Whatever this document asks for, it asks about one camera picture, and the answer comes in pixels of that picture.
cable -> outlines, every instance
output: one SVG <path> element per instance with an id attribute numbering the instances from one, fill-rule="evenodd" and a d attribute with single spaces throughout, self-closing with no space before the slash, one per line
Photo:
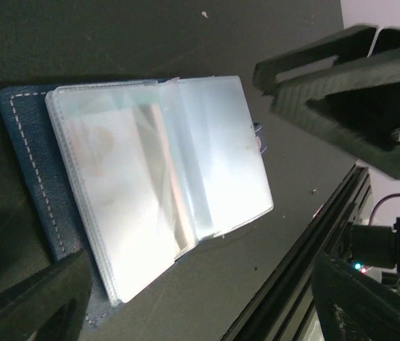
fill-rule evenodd
<path id="1" fill-rule="evenodd" d="M 393 197 L 400 197 L 400 193 L 394 193 L 394 194 L 390 194 L 387 195 L 386 197 L 383 197 L 376 205 L 375 207 L 373 207 L 372 213 L 370 214 L 370 218 L 369 218 L 369 225 L 372 225 L 374 219 L 375 219 L 375 215 L 377 214 L 377 210 L 387 201 L 392 199 Z"/>

white wall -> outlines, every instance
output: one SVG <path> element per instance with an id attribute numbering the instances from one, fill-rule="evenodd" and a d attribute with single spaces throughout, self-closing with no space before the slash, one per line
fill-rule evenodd
<path id="1" fill-rule="evenodd" d="M 342 15 L 345 27 L 358 23 L 369 23 L 384 28 L 400 27 L 400 0 L 342 0 Z M 400 192 L 400 181 L 392 180 L 377 170 L 370 171 L 373 198 Z M 377 224 L 392 225 L 400 217 L 400 199 L 386 202 L 378 211 Z"/>

purple wire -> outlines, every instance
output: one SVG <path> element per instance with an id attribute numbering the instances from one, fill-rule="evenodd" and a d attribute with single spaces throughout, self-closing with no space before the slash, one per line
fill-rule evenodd
<path id="1" fill-rule="evenodd" d="M 377 214 L 377 210 L 387 201 L 392 199 L 393 197 L 400 197 L 400 193 L 394 193 L 383 197 L 376 205 L 373 207 L 372 213 L 369 218 L 369 225 L 371 225 L 375 219 L 375 215 Z"/>

